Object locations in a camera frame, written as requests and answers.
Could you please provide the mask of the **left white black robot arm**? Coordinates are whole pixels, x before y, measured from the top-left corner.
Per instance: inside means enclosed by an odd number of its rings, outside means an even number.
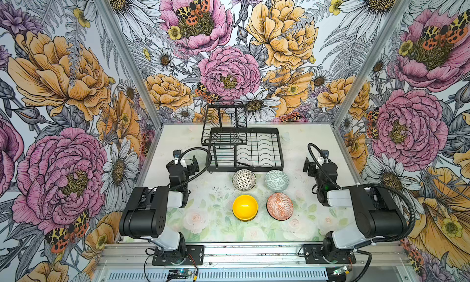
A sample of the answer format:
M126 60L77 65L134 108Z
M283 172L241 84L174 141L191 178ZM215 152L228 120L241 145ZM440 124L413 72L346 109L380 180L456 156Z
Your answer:
M173 159L166 165L168 185L134 188L119 221L121 236L155 245L153 264L157 266L180 265L187 261L183 234L166 224L168 210L186 207L190 195L188 182L200 171L197 158L185 158L187 153L173 152Z

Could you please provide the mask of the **brown dotted patterned bowl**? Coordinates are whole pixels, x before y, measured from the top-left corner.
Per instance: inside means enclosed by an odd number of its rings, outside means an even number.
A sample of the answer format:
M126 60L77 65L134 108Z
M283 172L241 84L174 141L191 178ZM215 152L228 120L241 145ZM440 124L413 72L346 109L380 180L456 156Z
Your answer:
M246 192L254 188L257 183L257 177L249 169L240 169L233 175L232 183L235 189Z

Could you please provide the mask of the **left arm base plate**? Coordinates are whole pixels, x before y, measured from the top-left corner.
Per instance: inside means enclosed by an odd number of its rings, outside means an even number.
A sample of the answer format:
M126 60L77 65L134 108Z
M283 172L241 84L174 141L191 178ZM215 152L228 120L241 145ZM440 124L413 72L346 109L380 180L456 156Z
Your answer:
M202 266L205 246L186 245L173 251L156 250L151 264L153 266Z

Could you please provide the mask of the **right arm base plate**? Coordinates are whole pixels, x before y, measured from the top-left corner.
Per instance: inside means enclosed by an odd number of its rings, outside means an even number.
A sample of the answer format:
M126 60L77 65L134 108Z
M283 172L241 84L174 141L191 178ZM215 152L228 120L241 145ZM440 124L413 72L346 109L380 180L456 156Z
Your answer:
M356 264L352 250L327 249L322 244L303 245L299 254L306 264Z

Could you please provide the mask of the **green patterned bowl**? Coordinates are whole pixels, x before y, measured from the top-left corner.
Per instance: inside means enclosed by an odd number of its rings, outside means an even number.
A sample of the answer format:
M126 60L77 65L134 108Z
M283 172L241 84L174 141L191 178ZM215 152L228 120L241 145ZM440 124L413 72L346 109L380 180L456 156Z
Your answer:
M289 177L280 170L271 170L266 173L264 182L269 190L283 192L290 184Z

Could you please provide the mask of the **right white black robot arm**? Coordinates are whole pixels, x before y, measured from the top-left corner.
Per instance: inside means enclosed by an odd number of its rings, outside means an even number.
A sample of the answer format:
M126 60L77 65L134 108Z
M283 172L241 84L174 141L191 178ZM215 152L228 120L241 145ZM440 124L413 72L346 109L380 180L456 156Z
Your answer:
M325 207L346 207L353 221L328 232L319 249L326 262L348 261L354 253L372 244L395 242L407 237L416 224L416 210L399 189L384 184L337 184L338 166L328 152L310 143L303 171L315 179L312 193Z

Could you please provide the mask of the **yellow bowl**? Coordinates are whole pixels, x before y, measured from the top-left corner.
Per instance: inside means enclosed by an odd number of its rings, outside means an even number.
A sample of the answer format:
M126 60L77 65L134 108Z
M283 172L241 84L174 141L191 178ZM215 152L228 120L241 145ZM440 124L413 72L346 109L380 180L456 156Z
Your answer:
M250 195L237 197L232 205L233 215L242 222L253 220L258 214L258 201Z

